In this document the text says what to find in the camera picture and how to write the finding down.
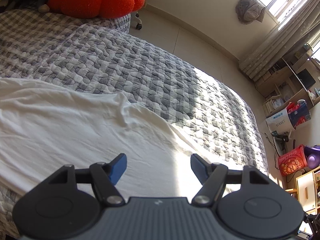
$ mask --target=sheer curtain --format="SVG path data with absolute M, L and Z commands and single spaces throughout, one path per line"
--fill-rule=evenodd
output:
M 255 51 L 239 61 L 253 81 L 264 75 L 281 57 L 295 53 L 320 31 L 320 0 L 304 0 L 291 17 L 279 24 Z

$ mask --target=drawer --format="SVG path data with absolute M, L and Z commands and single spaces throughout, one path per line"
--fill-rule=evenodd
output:
M 312 172 L 297 178 L 298 200 L 304 211 L 316 208 L 315 184 Z

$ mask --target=gray checkered quilt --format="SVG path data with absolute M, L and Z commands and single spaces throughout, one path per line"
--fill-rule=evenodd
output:
M 222 160 L 268 172 L 248 105 L 190 64 L 127 34 L 129 24 L 129 16 L 109 21 L 4 12 L 0 77 L 40 79 L 84 93 L 121 91 Z M 0 192 L 0 231 L 17 236 L 11 211 L 19 196 L 1 185 Z

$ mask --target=black circular pad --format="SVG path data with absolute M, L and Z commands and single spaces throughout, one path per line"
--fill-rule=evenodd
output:
M 15 205 L 12 216 L 22 234 L 42 240 L 76 236 L 95 224 L 98 201 L 76 188 L 34 188 Z
M 36 204 L 36 211 L 44 218 L 59 218 L 71 212 L 72 201 L 64 197 L 49 197 Z
M 267 197 L 254 197 L 244 203 L 244 210 L 256 218 L 272 218 L 281 212 L 281 205 Z
M 256 185 L 232 192 L 220 200 L 217 214 L 240 237 L 278 239 L 295 233 L 302 221 L 298 201 L 278 185 Z

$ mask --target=metal screw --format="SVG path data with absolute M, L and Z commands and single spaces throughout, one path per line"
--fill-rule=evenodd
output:
M 116 205 L 116 204 L 120 204 L 120 203 L 123 201 L 123 198 L 122 198 L 122 197 L 119 197 L 119 196 L 109 196 L 109 197 L 107 198 L 107 201 L 108 201 L 110 204 Z
M 204 195 L 199 195 L 195 197 L 195 202 L 197 204 L 208 204 L 210 202 L 210 198 Z

